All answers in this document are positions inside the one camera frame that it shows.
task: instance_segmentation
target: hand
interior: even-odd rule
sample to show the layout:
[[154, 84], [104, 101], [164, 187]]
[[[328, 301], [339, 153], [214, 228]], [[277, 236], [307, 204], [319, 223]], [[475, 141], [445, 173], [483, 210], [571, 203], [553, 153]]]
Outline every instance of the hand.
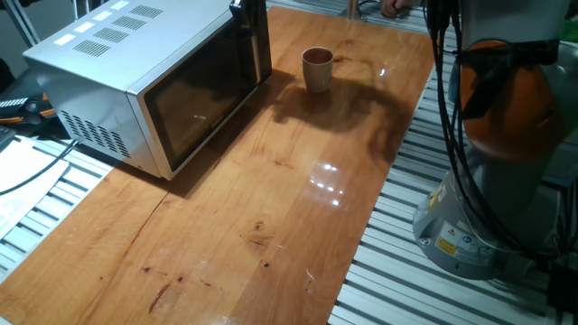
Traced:
[[385, 17], [396, 18], [399, 9], [408, 6], [410, 0], [381, 0], [381, 14]]

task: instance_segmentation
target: white paper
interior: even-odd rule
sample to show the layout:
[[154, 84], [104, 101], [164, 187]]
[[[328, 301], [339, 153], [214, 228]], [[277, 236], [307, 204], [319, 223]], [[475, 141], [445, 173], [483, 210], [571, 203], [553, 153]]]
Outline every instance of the white paper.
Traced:
[[74, 32], [83, 33], [90, 29], [90, 27], [94, 26], [91, 22], [85, 22], [84, 24], [80, 25], [79, 27], [74, 29]]
[[99, 22], [102, 22], [103, 20], [107, 19], [111, 14], [112, 14], [111, 12], [104, 11], [104, 12], [102, 12], [102, 13], [100, 13], [100, 14], [97, 14], [97, 15], [94, 16], [94, 18], [92, 18], [92, 19], [94, 19], [94, 20], [96, 20], [96, 21], [99, 21]]
[[[0, 191], [26, 181], [53, 160], [54, 157], [33, 149], [28, 143], [12, 141], [0, 153]], [[34, 181], [0, 196], [0, 238], [42, 200], [68, 165], [67, 162], [60, 160]]]
[[70, 40], [72, 40], [73, 38], [75, 38], [76, 36], [72, 35], [72, 34], [66, 34], [62, 37], [60, 37], [58, 40], [54, 41], [54, 44], [57, 45], [64, 45], [67, 42], [70, 42]]

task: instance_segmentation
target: yellow label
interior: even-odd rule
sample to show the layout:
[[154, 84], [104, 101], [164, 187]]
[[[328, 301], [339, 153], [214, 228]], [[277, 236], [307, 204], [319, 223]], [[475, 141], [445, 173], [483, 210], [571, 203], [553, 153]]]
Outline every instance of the yellow label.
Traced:
[[455, 254], [455, 251], [457, 249], [457, 246], [450, 243], [449, 241], [438, 237], [437, 238], [437, 242], [435, 243], [436, 246], [438, 246], [441, 250], [443, 250], [445, 253], [453, 256]]
[[437, 201], [437, 196], [440, 195], [440, 189], [437, 189], [430, 198], [430, 211], [434, 208], [435, 202]]

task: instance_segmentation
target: microwave window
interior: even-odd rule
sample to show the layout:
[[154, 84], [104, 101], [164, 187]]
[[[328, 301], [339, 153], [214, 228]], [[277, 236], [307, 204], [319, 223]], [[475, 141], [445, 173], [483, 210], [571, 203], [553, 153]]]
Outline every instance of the microwave window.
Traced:
[[173, 171], [250, 91], [230, 25], [144, 95]]

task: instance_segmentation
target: warning label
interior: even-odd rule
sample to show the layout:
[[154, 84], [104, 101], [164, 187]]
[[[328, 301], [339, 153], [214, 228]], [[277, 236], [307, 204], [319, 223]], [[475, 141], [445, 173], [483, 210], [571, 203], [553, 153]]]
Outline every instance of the warning label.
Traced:
[[487, 265], [494, 254], [494, 250], [478, 238], [447, 222], [443, 222], [435, 245], [445, 253], [473, 265]]

